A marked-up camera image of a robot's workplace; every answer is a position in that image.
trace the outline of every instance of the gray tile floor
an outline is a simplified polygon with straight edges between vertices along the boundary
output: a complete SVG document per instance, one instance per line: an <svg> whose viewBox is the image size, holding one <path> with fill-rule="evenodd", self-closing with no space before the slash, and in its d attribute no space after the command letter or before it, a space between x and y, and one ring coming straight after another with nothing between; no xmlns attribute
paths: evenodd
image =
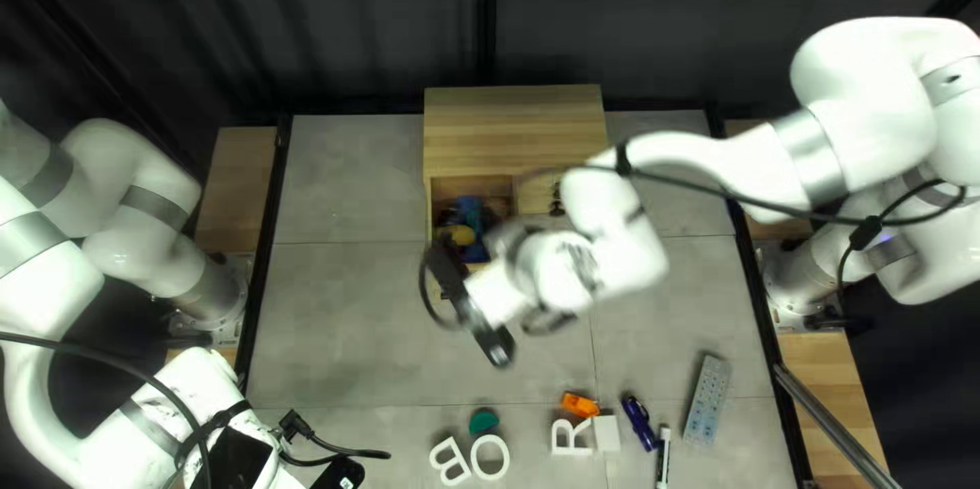
<svg viewBox="0 0 980 489"><path fill-rule="evenodd" d="M610 112L611 142L662 129L706 133L701 112ZM794 485L755 331L731 223L713 198L640 183L671 264L667 281L595 307L568 331L518 339L511 370L493 370L469 335L433 325L415 295L424 247L422 117L303 116L292 144L263 298L248 398L275 421L296 407L346 447L391 451L364 460L366 488L441 487L428 465L436 438L494 407L510 448L508 475L461 487L652 487L646 456L620 414L623 450L551 458L561 393L598 396L619 412L634 392L680 436L700 357L732 362L717 444L674 447L676 488ZM684 169L665 171L706 182ZM319 456L298 444L294 453ZM310 484L322 469L292 470Z"/></svg>

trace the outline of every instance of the metal pole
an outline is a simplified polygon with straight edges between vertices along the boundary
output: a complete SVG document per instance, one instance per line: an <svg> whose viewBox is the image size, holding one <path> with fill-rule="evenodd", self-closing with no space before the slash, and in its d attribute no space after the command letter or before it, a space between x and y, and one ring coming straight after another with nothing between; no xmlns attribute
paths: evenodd
<svg viewBox="0 0 980 489"><path fill-rule="evenodd" d="M816 421L823 433L834 442L834 445L841 450L851 464L864 476L864 479L872 486L880 489L901 489L901 486L892 479L885 469L881 468L878 461L867 452L858 440L854 439L840 421L824 407L820 400L816 399L806 386L794 376L786 366L777 363L772 366L776 381L783 387L793 399L803 407L806 412Z"/></svg>

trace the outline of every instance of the white cube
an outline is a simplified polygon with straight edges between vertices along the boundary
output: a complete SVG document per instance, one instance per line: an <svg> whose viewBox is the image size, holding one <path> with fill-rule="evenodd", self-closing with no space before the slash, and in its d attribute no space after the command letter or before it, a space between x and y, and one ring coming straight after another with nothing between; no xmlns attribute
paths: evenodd
<svg viewBox="0 0 980 489"><path fill-rule="evenodd" d="M603 453L619 452L619 422L612 414L593 417L592 428L596 431L596 447Z"/></svg>

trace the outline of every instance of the wooden table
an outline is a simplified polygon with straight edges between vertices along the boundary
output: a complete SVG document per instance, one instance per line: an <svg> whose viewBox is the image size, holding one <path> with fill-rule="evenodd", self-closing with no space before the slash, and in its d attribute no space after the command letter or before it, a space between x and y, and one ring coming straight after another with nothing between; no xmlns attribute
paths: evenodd
<svg viewBox="0 0 980 489"><path fill-rule="evenodd" d="M557 172L606 147L598 85L425 90L423 182L427 225L459 195L501 202L506 213L547 213Z"/></svg>
<svg viewBox="0 0 980 489"><path fill-rule="evenodd" d="M728 120L725 129L732 137L748 131L764 119ZM764 225L746 216L749 232L755 241L805 239L813 233L810 221L791 219ZM874 427L871 409L864 397L864 386L851 355L851 345L843 330L827 332L784 332L777 336L783 363L793 371L824 407L860 441L882 467L888 469L885 454ZM864 477L851 465L830 438L799 405L803 445L810 459L814 481L820 489L859 489L869 487Z"/></svg>
<svg viewBox="0 0 980 489"><path fill-rule="evenodd" d="M275 127L226 127L218 132L194 234L201 251L255 252L275 156ZM166 360L182 351L168 350ZM217 351L235 365L238 348Z"/></svg>

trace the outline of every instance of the black plug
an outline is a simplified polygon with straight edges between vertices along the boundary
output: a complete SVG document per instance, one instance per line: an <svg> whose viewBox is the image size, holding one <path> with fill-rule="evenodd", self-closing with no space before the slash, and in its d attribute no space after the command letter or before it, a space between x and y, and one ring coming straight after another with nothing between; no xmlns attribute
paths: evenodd
<svg viewBox="0 0 980 489"><path fill-rule="evenodd" d="M851 248L860 252L881 232L881 216L869 215L851 232Z"/></svg>
<svg viewBox="0 0 980 489"><path fill-rule="evenodd" d="M307 439L310 439L313 436L313 431L310 424L308 424L306 420L303 420L300 413L292 408L289 409L285 417L279 420L279 428L282 429L282 437L289 443L293 442L293 437L295 437L297 433Z"/></svg>

